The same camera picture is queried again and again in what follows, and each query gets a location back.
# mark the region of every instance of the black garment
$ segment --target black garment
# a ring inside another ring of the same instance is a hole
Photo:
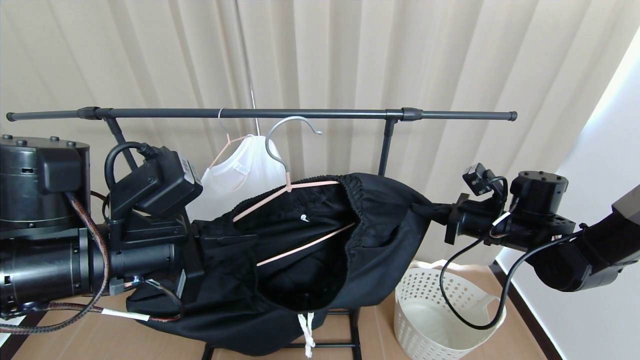
[[[236,223],[235,215],[276,190],[211,222],[195,222],[206,271],[198,300],[178,322],[143,324],[262,356],[302,335],[298,313],[315,312],[316,328],[329,309],[379,304],[402,278],[427,231],[429,220],[412,206],[430,202],[402,183],[370,174],[298,183],[327,180],[340,184],[294,189]],[[256,266],[351,223],[317,245]],[[127,309],[159,316],[176,312],[170,299],[142,287],[127,299]]]

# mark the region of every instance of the clothing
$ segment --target clothing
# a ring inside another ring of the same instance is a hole
[[[242,200],[284,185],[284,166],[265,149],[264,136],[245,138],[237,150],[202,176],[202,193],[186,206],[190,220],[212,220],[230,211]],[[272,141],[269,149],[280,157]]]
[[[198,300],[178,322],[143,324],[263,356],[301,336],[304,316],[313,313],[315,329],[329,309],[373,306],[385,299],[429,225],[413,208],[431,203],[408,186],[376,175],[320,176],[297,183],[312,181],[340,184],[294,189],[236,223],[236,214],[278,189],[211,222],[196,221],[205,258]],[[313,247],[256,267],[353,222]],[[127,309],[156,316],[176,312],[170,299],[150,287],[138,288],[127,299]]]

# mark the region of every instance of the pink hanger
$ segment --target pink hanger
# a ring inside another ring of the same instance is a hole
[[[250,214],[252,211],[256,210],[257,208],[261,207],[262,205],[265,205],[267,202],[269,202],[269,201],[271,201],[271,200],[273,200],[273,199],[277,198],[277,197],[278,197],[278,196],[280,196],[281,194],[283,194],[283,193],[285,193],[285,192],[291,192],[291,190],[293,190],[293,189],[299,189],[299,188],[310,188],[310,187],[313,187],[313,186],[324,186],[324,185],[339,184],[337,181],[316,181],[316,182],[313,182],[313,183],[291,184],[291,172],[289,171],[289,166],[288,166],[284,161],[282,161],[282,159],[280,159],[280,158],[278,158],[277,156],[275,156],[275,155],[271,152],[271,150],[269,149],[269,140],[271,139],[271,135],[273,134],[273,131],[274,131],[278,126],[280,126],[280,125],[282,125],[282,124],[284,124],[285,122],[290,121],[290,120],[302,120],[302,121],[306,122],[306,123],[307,123],[307,125],[309,125],[309,127],[311,127],[311,130],[313,130],[313,132],[314,132],[315,134],[322,135],[322,131],[318,131],[318,130],[316,130],[316,129],[313,127],[313,125],[311,125],[311,123],[309,122],[309,120],[307,120],[307,118],[305,118],[305,117],[301,117],[301,116],[291,116],[291,117],[287,117],[287,118],[284,118],[284,119],[280,120],[277,124],[275,124],[275,126],[273,126],[273,127],[271,128],[271,131],[269,131],[269,134],[267,135],[267,137],[266,137],[266,139],[265,139],[265,146],[266,146],[267,153],[269,154],[269,156],[271,156],[275,161],[277,161],[277,162],[281,163],[281,164],[284,166],[284,170],[285,170],[285,176],[286,176],[287,184],[286,184],[282,189],[280,189],[280,190],[278,190],[277,192],[275,192],[275,193],[271,194],[270,196],[266,197],[266,198],[265,198],[265,199],[263,199],[262,201],[258,202],[257,204],[253,205],[252,207],[248,208],[247,210],[244,210],[242,213],[240,213],[240,214],[236,215],[236,216],[234,217],[234,222],[236,222],[236,221],[238,221],[238,220],[242,219],[242,218],[243,218],[243,217],[245,217],[246,215]],[[262,265],[268,264],[268,263],[270,263],[270,262],[272,262],[272,261],[275,261],[275,260],[278,260],[278,259],[282,259],[282,258],[284,258],[284,257],[286,257],[286,256],[291,255],[291,254],[295,254],[295,253],[297,253],[298,251],[301,251],[301,250],[307,249],[307,248],[309,248],[309,247],[311,247],[311,246],[314,246],[314,245],[316,245],[316,244],[318,244],[318,243],[321,243],[322,241],[327,240],[328,238],[331,238],[332,236],[334,236],[334,235],[336,235],[336,234],[338,234],[338,233],[341,233],[341,232],[345,231],[346,229],[349,229],[350,227],[352,227],[352,226],[354,226],[354,225],[355,225],[355,223],[351,223],[351,224],[349,224],[349,225],[347,225],[347,226],[345,226],[345,227],[343,227],[343,228],[341,228],[341,229],[338,229],[338,230],[336,230],[336,231],[334,231],[334,232],[332,232],[332,233],[330,233],[330,234],[327,234],[327,235],[323,236],[322,238],[320,238],[320,239],[318,239],[318,240],[314,240],[314,241],[312,241],[312,242],[310,242],[310,243],[308,243],[308,244],[306,244],[306,245],[302,245],[302,246],[300,246],[300,247],[298,247],[298,248],[296,248],[296,249],[293,249],[293,250],[287,251],[287,252],[285,252],[285,253],[283,253],[283,254],[280,254],[280,255],[274,256],[274,257],[272,257],[272,258],[269,258],[269,259],[267,259],[267,260],[261,261],[260,263],[258,263],[258,264],[257,264],[257,266],[262,266]]]
[[[213,161],[211,162],[211,165],[209,165],[209,168],[213,167],[213,165],[216,164],[216,161],[218,159],[220,159],[220,156],[222,156],[222,153],[225,152],[225,150],[227,150],[227,147],[229,147],[229,145],[231,145],[232,142],[237,142],[240,141],[244,138],[248,138],[249,136],[252,136],[251,134],[249,135],[245,135],[241,138],[237,138],[237,139],[233,139],[231,140],[231,138],[229,137],[229,131],[227,130],[227,128],[222,124],[222,121],[220,121],[220,114],[222,113],[222,109],[220,109],[220,111],[218,111],[218,123],[220,124],[220,126],[225,130],[225,134],[227,134],[227,144],[222,148],[222,150],[220,151],[220,153],[218,154],[218,156],[216,156],[215,159],[213,159]]]

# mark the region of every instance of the metal hook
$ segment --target metal hook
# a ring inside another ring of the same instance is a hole
[[[286,118],[284,118],[284,119],[282,119],[282,120],[278,121],[278,123],[277,123],[277,124],[275,124],[275,125],[271,128],[271,130],[269,130],[269,134],[267,135],[266,139],[264,140],[264,145],[265,145],[265,147],[266,147],[266,149],[267,149],[267,154],[269,154],[269,156],[271,156],[271,158],[272,158],[272,159],[274,159],[275,161],[277,161],[277,162],[281,163],[282,165],[284,165],[284,170],[285,170],[285,172],[290,172],[290,171],[289,171],[289,166],[288,166],[284,161],[282,161],[282,159],[280,159],[278,156],[275,156],[275,155],[271,152],[271,150],[269,150],[269,141],[271,140],[271,135],[273,134],[273,131],[274,131],[278,126],[280,126],[280,125],[282,125],[282,124],[284,124],[285,122],[290,121],[290,120],[300,120],[300,121],[304,121],[304,122],[306,122],[306,123],[307,123],[307,125],[309,125],[309,127],[311,128],[311,130],[313,130],[313,132],[314,132],[315,134],[318,134],[318,135],[322,135],[322,134],[323,134],[323,132],[322,132],[322,131],[320,131],[320,130],[316,130],[316,129],[314,128],[314,126],[313,126],[313,125],[311,125],[311,123],[309,122],[309,120],[308,120],[306,117],[302,117],[302,116],[290,116],[290,117],[286,117]]]
[[[222,121],[220,120],[220,114],[222,114],[222,109],[224,109],[224,108],[220,108],[220,110],[218,110],[218,123],[225,130],[225,134],[227,134],[227,139],[228,139],[229,138],[229,130],[222,124]]]

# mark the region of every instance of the laundry basket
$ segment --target laundry basket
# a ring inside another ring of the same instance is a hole
[[[505,319],[487,330],[461,322],[440,293],[440,270],[411,268],[396,287],[394,332],[404,352],[413,360],[459,359],[484,343]],[[488,323],[487,305],[496,300],[470,281],[446,274],[447,297],[457,312],[478,325]]]

